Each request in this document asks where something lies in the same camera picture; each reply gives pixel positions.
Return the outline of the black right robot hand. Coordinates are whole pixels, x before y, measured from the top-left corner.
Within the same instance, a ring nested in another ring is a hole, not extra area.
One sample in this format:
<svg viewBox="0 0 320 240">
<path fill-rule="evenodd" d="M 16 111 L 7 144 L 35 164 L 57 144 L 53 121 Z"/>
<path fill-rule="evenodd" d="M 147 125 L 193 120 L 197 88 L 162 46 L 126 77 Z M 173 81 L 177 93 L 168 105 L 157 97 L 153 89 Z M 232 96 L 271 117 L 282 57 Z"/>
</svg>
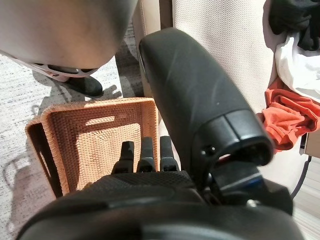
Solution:
<svg viewBox="0 0 320 240">
<path fill-rule="evenodd" d="M 176 28 L 139 43 L 153 98 L 167 127 L 160 171 L 150 157 L 131 165 L 133 145 L 113 172 L 53 201 L 19 240 L 301 240 L 285 186 L 266 180 L 274 146 L 227 73 Z"/>
</svg>

